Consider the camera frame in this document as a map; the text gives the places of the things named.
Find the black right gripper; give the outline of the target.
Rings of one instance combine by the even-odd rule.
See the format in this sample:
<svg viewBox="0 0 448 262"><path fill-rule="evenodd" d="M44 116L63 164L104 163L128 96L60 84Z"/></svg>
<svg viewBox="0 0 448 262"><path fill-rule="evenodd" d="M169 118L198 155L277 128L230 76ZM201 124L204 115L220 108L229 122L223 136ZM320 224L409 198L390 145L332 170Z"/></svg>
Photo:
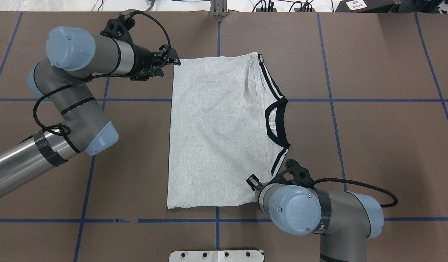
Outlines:
<svg viewBox="0 0 448 262"><path fill-rule="evenodd" d="M315 188L315 181L312 179L307 168L302 167L296 160L288 159L285 162L285 170L276 174L269 182L262 183L255 174L246 179L246 183L253 192L262 192L270 185L301 186L304 188Z"/></svg>

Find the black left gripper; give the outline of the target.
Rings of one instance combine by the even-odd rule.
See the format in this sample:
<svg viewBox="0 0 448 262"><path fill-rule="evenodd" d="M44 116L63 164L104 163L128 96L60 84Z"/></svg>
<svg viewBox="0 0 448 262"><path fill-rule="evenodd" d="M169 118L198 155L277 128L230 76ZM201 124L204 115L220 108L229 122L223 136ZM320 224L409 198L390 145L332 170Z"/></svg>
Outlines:
<svg viewBox="0 0 448 262"><path fill-rule="evenodd" d="M156 76L163 77L162 68L167 65L180 66L182 63L177 55L172 55L172 45L169 34L157 19L151 15L145 17L152 20L164 33L167 43L156 52L133 42L130 30L135 26L134 15L119 15L106 23L100 35L114 41L118 49L118 61L115 68L101 77L129 78L132 81L147 81Z"/></svg>

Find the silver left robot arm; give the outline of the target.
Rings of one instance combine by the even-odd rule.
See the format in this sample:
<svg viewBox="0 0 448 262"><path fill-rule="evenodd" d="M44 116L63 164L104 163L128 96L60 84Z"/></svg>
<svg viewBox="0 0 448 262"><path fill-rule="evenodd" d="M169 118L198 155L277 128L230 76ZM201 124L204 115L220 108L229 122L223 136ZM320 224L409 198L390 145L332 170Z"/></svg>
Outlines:
<svg viewBox="0 0 448 262"><path fill-rule="evenodd" d="M130 35L134 16L156 23L167 43L158 51L136 45ZM46 41L47 57L28 75L39 99L32 115L40 129L0 154L0 198L45 172L86 152L94 156L115 144L119 135L88 88L94 79L163 77L162 68L181 64L164 26L142 11L119 15L99 34L58 26Z"/></svg>

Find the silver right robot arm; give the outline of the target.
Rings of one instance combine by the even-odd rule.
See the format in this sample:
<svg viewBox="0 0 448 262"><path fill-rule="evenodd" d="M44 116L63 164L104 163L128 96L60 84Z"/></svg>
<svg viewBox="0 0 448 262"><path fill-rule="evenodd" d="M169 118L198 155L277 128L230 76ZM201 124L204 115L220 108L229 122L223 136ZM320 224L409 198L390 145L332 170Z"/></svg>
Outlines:
<svg viewBox="0 0 448 262"><path fill-rule="evenodd" d="M378 237L385 223L382 206L372 196L322 189L319 183L357 181L314 180L309 170L288 159L286 169L262 183L246 179L259 209L282 231L293 235L320 235L321 262L365 262L367 240Z"/></svg>

